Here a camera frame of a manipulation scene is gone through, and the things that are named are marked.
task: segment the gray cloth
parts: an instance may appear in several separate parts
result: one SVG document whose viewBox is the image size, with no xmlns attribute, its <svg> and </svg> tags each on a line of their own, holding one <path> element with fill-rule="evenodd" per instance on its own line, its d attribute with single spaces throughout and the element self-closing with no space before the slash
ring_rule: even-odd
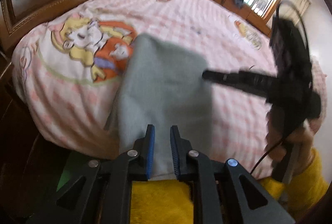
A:
<svg viewBox="0 0 332 224">
<path fill-rule="evenodd" d="M 207 68 L 202 56 L 147 34 L 134 41 L 122 85 L 109 123 L 118 123 L 120 153 L 132 148 L 155 126 L 153 177 L 174 174 L 170 127 L 177 125 L 182 138 L 208 154 L 211 146 L 211 86 L 202 80 Z"/>
</svg>

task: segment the bed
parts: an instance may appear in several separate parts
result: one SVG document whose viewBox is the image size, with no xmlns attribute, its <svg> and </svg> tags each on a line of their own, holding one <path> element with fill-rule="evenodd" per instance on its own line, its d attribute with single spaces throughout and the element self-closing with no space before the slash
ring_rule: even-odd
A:
<svg viewBox="0 0 332 224">
<path fill-rule="evenodd" d="M 213 69 L 276 73 L 269 39 L 211 0 L 2 0 L 1 5 L 2 48 L 7 54 L 15 49 L 15 90 L 38 131 L 93 157 L 119 153 L 118 140 L 104 125 L 130 44 L 140 33 L 198 52 Z M 213 86 L 213 100 L 210 157 L 236 158 L 250 170 L 264 151 L 270 107 L 264 99 L 219 85 Z M 270 172 L 266 158 L 254 176 Z"/>
<path fill-rule="evenodd" d="M 32 29 L 12 56 L 16 92 L 46 140 L 102 159 L 121 152 L 104 125 L 143 32 L 202 54 L 212 69 L 275 73 L 269 39 L 213 1 L 89 0 Z M 264 151 L 269 106 L 219 85 L 213 100 L 210 157 L 234 157 L 250 170 Z M 270 172 L 265 159 L 255 176 Z"/>
</svg>

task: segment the silver bolt head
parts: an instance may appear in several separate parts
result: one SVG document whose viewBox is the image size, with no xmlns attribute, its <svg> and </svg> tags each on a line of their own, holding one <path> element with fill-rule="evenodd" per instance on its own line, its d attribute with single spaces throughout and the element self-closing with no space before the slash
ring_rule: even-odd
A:
<svg viewBox="0 0 332 224">
<path fill-rule="evenodd" d="M 232 166 L 232 167 L 236 167 L 238 165 L 238 162 L 235 159 L 229 159 L 229 160 L 227 160 L 227 163 L 229 166 Z"/>
<path fill-rule="evenodd" d="M 130 157 L 135 157 L 135 156 L 137 156 L 138 155 L 138 152 L 136 151 L 136 150 L 129 150 L 128 152 L 127 152 L 127 154 L 128 154 L 128 156 L 130 156 Z"/>
<path fill-rule="evenodd" d="M 189 151 L 189 156 L 191 156 L 191 157 L 198 157 L 198 155 L 199 155 L 199 153 L 196 151 L 196 150 L 190 150 Z"/>
<path fill-rule="evenodd" d="M 91 168 L 95 168 L 95 167 L 97 167 L 97 166 L 99 165 L 99 161 L 98 161 L 98 160 L 95 160 L 95 159 L 90 160 L 90 161 L 88 162 L 88 165 L 89 165 L 89 167 L 91 167 Z"/>
</svg>

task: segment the white curtain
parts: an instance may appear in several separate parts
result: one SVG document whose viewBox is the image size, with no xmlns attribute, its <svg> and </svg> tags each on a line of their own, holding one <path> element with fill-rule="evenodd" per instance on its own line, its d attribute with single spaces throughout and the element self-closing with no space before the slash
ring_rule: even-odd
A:
<svg viewBox="0 0 332 224">
<path fill-rule="evenodd" d="M 294 5 L 298 9 L 298 11 L 302 17 L 303 14 L 305 13 L 305 11 L 307 10 L 307 8 L 310 6 L 310 1 L 309 0 L 295 0 Z M 285 14 L 283 15 L 283 17 L 286 17 L 286 18 L 292 20 L 295 25 L 300 21 L 298 15 L 291 7 L 288 7 L 288 9 L 285 12 Z"/>
</svg>

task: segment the orange cartoon outfit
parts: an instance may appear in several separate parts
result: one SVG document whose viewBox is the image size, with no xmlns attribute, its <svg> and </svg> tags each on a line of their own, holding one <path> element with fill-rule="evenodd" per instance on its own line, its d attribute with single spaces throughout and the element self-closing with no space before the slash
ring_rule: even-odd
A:
<svg viewBox="0 0 332 224">
<path fill-rule="evenodd" d="M 96 51 L 94 54 L 94 64 L 105 73 L 105 78 L 97 77 L 95 82 L 108 80 L 124 72 L 127 60 L 132 55 L 133 51 L 130 44 L 137 36 L 135 29 L 123 22 L 101 21 L 99 26 L 111 27 L 114 31 L 117 31 L 117 29 L 123 29 L 129 32 L 129 34 L 122 37 L 112 36 L 101 49 Z M 117 47 L 122 47 L 122 49 L 126 51 L 124 58 L 116 56 L 115 51 L 117 50 Z"/>
</svg>

